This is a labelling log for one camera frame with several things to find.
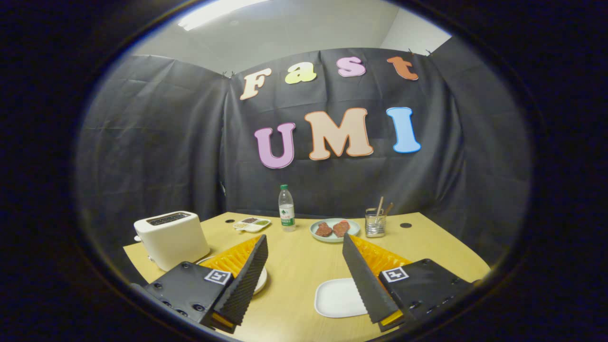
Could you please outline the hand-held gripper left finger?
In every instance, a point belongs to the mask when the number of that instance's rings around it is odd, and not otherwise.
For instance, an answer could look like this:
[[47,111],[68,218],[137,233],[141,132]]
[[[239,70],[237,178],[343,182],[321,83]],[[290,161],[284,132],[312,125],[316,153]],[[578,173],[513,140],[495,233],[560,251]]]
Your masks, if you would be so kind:
[[234,333],[243,322],[267,258],[263,234],[200,264],[178,263],[146,285],[144,296],[190,324]]

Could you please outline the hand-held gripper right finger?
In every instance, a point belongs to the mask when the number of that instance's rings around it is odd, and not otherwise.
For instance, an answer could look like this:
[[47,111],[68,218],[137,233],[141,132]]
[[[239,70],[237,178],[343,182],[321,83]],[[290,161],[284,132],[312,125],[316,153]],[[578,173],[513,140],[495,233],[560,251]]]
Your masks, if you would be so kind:
[[350,234],[343,237],[342,255],[371,322],[382,332],[432,320],[475,285],[430,258],[411,262]]

